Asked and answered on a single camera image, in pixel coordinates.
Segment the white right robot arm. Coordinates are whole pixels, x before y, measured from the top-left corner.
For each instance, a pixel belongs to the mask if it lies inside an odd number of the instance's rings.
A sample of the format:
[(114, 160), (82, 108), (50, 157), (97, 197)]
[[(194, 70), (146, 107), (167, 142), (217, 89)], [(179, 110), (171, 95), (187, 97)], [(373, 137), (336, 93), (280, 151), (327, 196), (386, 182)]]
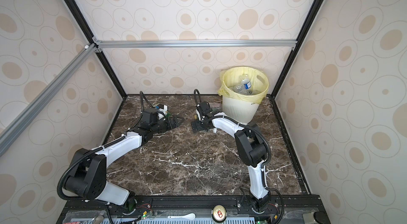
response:
[(271, 161), (271, 148), (256, 123), (240, 123), (225, 113), (213, 109), (194, 90), (196, 120), (191, 123), (194, 133), (222, 130), (235, 139), (238, 156), (248, 167), (250, 195), (248, 201), (256, 212), (262, 212), (271, 202), (271, 189), (267, 185), (266, 165)]

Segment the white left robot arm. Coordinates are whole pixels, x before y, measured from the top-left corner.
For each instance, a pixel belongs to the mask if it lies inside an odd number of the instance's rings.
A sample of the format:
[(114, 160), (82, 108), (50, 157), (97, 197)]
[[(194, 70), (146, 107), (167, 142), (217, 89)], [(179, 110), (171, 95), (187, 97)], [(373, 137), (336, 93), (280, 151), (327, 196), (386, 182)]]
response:
[(81, 148), (57, 184), (58, 196), (67, 201), (103, 201), (131, 210), (137, 200), (134, 193), (107, 180), (107, 169), (130, 151), (148, 143), (156, 135), (178, 128), (184, 118), (168, 111), (167, 105), (141, 107), (136, 123), (118, 139), (93, 149)]

